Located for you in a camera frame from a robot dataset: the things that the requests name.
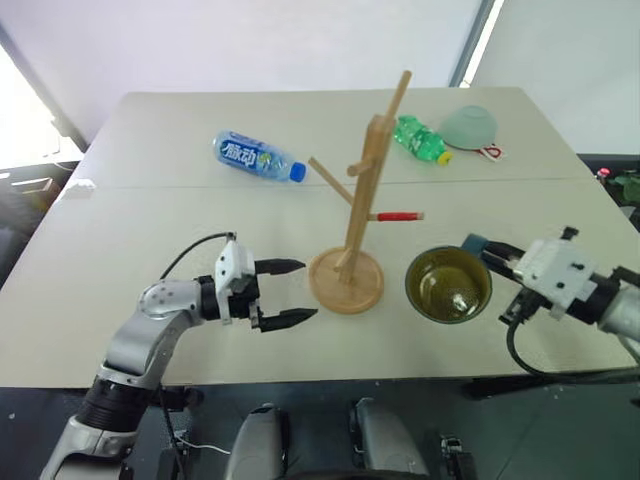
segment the water bottle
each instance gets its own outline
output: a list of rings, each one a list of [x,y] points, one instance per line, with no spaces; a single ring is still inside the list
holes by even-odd
[[[412,115],[398,117],[393,137],[418,160],[446,165],[453,156],[447,152],[440,135]]]
[[[307,171],[303,163],[278,147],[229,130],[218,134],[213,149],[222,163],[280,182],[301,182]]]

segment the green bottle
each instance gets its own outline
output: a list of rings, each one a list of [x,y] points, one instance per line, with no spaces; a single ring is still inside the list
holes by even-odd
[[[418,160],[446,165],[453,154],[447,152],[440,135],[421,124],[413,115],[401,115],[393,138]]]

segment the wooden mug tree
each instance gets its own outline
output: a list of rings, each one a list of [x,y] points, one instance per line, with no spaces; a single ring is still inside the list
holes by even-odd
[[[396,88],[387,113],[374,115],[364,140],[360,163],[347,168],[358,177],[355,195],[351,195],[315,158],[313,167],[342,198],[351,205],[347,239],[343,247],[332,248],[313,259],[309,268],[311,290],[318,301],[338,313],[360,313],[375,305],[384,291],[384,276],[376,260],[362,252],[360,246],[369,221],[422,220],[422,214],[371,214],[371,204],[380,180],[400,101],[411,79],[405,71]]]

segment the blue bottle cap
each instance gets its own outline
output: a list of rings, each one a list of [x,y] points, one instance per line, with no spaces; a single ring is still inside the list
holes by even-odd
[[[307,173],[307,167],[304,163],[294,162],[291,165],[291,171],[289,172],[289,178],[294,182],[301,182]]]

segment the white wall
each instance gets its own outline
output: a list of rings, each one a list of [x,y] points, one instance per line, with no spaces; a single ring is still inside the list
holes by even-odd
[[[480,0],[0,0],[88,141],[129,91],[446,86]]]
[[[520,86],[577,153],[640,152],[640,0],[506,0],[472,86]]]

